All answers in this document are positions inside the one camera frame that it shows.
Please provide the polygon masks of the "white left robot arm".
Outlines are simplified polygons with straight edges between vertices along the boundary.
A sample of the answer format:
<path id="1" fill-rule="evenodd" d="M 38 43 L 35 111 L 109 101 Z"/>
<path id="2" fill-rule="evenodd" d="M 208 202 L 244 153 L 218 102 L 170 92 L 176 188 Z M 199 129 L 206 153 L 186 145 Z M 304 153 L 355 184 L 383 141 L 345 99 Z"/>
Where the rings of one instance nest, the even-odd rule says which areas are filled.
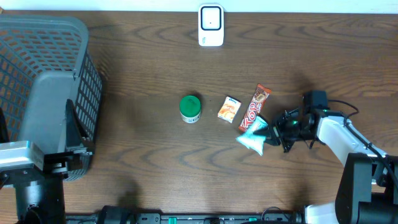
<path id="1" fill-rule="evenodd" d="M 16 191 L 18 223 L 135 223 L 136 215 L 105 206 L 92 215 L 67 215 L 63 182 L 88 165 L 95 145 L 77 120 L 72 100 L 65 106 L 63 152 L 44 154 L 30 141 L 12 142 L 1 116 L 1 187 Z"/>

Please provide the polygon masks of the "teal wet wipes pack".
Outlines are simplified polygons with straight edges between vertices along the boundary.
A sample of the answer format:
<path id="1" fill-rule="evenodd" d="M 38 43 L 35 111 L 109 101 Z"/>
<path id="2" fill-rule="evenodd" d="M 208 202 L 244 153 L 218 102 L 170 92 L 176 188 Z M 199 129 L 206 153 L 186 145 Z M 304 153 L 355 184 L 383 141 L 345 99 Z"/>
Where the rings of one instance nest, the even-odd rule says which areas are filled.
<path id="1" fill-rule="evenodd" d="M 254 134 L 255 131 L 262 130 L 268 127 L 268 123 L 258 116 L 252 125 L 248 127 L 247 131 L 236 138 L 237 142 L 241 143 L 248 149 L 256 151 L 260 156 L 263 155 L 265 136 Z"/>

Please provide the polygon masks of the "green lid jar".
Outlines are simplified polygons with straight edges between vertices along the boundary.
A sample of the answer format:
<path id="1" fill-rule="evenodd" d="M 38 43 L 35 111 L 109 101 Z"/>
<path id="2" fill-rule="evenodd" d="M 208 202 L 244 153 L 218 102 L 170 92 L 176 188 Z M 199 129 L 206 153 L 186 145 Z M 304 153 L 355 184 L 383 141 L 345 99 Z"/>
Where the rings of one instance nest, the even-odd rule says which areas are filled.
<path id="1" fill-rule="evenodd" d="M 201 102 L 196 96 L 184 96 L 180 100 L 179 110 L 184 122 L 196 123 L 201 116 Z"/>

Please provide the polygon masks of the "white barcode scanner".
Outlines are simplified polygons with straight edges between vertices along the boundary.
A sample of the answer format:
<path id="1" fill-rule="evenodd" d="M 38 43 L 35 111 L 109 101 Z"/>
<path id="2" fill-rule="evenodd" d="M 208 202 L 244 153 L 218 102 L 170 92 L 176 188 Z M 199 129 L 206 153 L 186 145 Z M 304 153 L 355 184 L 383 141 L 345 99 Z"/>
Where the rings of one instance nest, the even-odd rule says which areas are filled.
<path id="1" fill-rule="evenodd" d="M 219 47 L 224 42 L 224 9 L 219 4 L 203 4 L 198 10 L 198 43 Z"/>

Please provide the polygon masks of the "grey plastic basket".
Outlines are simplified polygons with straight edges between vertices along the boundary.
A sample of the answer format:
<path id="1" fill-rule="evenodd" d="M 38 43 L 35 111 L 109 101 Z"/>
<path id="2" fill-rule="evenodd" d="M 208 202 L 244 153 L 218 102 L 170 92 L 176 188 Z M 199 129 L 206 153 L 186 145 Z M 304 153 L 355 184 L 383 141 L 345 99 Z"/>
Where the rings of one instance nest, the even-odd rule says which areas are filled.
<path id="1" fill-rule="evenodd" d="M 74 17 L 1 16 L 1 116 L 12 142 L 30 141 L 44 154 L 63 152 L 71 99 L 95 145 L 103 80 L 88 39 L 86 25 Z"/>

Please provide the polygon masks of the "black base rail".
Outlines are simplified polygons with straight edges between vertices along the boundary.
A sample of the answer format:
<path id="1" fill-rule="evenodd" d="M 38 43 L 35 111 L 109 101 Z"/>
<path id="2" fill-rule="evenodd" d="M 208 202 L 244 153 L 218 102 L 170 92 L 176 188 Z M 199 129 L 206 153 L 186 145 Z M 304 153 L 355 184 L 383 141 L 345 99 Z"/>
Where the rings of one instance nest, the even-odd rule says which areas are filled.
<path id="1" fill-rule="evenodd" d="M 305 219 L 298 214 L 282 214 L 280 212 L 267 212 L 250 215 L 178 215 L 159 213 L 125 213 L 125 214 L 91 214 L 91 215 L 67 215 L 67 223 L 130 223 L 130 224 L 234 224 L 234 223 L 304 223 Z"/>

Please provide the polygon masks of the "red Top chocolate bar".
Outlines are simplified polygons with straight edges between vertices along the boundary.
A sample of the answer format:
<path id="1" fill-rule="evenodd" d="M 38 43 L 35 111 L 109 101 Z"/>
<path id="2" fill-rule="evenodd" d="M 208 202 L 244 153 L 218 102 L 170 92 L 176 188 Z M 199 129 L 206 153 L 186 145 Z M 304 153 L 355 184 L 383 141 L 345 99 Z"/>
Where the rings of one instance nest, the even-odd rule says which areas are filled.
<path id="1" fill-rule="evenodd" d="M 238 127 L 240 131 L 246 132 L 248 128 L 255 122 L 257 116 L 262 110 L 262 107 L 264 106 L 264 103 L 271 93 L 272 90 L 264 87 L 261 84 L 257 84 L 250 104 L 244 114 L 241 124 Z"/>

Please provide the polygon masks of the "orange tissue pack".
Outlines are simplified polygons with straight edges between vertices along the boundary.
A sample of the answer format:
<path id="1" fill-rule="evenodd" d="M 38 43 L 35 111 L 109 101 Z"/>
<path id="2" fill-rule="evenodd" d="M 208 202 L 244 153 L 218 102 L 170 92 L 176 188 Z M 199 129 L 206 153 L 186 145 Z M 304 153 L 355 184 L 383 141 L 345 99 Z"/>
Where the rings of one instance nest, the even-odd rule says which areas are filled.
<path id="1" fill-rule="evenodd" d="M 227 96 L 225 98 L 222 107 L 218 112 L 218 117 L 229 123 L 232 123 L 240 107 L 241 107 L 240 101 L 230 96 Z"/>

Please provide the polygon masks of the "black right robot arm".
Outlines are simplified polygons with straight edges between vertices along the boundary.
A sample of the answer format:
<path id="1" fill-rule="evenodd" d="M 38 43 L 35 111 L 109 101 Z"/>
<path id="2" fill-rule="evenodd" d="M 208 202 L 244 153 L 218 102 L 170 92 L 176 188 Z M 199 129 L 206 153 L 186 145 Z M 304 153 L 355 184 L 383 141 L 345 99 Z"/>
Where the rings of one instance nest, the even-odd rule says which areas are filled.
<path id="1" fill-rule="evenodd" d="M 289 152 L 295 142 L 326 145 L 344 169 L 333 202 L 307 205 L 303 223 L 397 223 L 397 157 L 367 140 L 350 116 L 328 106 L 325 91 L 303 94 L 303 105 L 255 131 Z"/>

